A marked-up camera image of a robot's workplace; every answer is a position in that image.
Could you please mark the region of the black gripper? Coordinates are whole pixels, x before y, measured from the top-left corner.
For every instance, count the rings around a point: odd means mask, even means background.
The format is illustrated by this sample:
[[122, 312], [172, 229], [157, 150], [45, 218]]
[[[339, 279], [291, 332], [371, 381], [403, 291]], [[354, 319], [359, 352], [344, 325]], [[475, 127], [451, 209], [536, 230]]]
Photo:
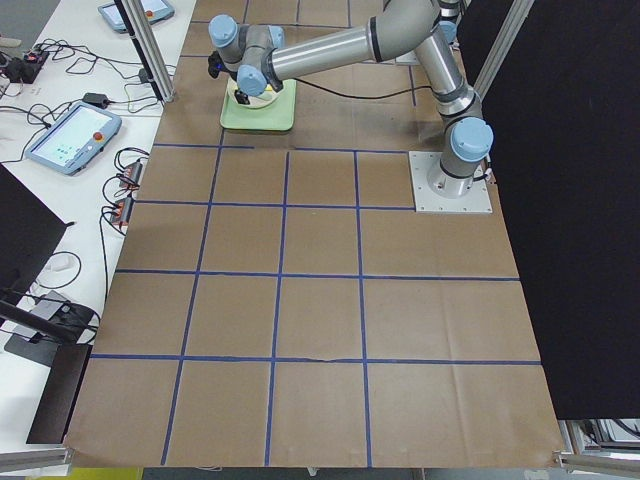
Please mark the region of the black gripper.
[[250, 104], [249, 96], [246, 93], [244, 93], [241, 90], [239, 90], [239, 89], [236, 89], [234, 91], [234, 98], [235, 98], [236, 102], [239, 105], [249, 105]]

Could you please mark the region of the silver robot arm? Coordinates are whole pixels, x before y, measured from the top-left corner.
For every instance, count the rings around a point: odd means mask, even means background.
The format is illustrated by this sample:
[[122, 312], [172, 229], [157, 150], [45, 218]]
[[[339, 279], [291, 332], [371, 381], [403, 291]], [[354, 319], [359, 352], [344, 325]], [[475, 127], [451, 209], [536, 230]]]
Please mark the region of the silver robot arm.
[[464, 0], [437, 0], [436, 4], [440, 9], [438, 25], [445, 40], [453, 50], [459, 50], [457, 30], [459, 21], [466, 11], [466, 2]]
[[239, 90], [258, 97], [285, 81], [366, 60], [378, 63], [412, 52], [428, 80], [444, 124], [445, 146], [427, 173], [430, 189], [448, 199], [466, 195], [494, 134], [482, 118], [481, 99], [453, 56], [433, 1], [388, 1], [359, 27], [287, 46], [278, 26], [240, 24], [226, 14], [208, 25], [214, 51], [209, 73], [227, 73]]

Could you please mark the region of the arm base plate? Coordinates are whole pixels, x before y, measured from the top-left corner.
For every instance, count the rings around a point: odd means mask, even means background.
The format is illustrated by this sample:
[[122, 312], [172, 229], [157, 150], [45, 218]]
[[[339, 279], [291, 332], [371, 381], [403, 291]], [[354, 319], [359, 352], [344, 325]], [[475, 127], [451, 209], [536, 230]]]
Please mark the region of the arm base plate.
[[410, 151], [409, 169], [417, 213], [491, 214], [493, 212], [482, 168], [466, 179], [447, 175], [441, 152]]

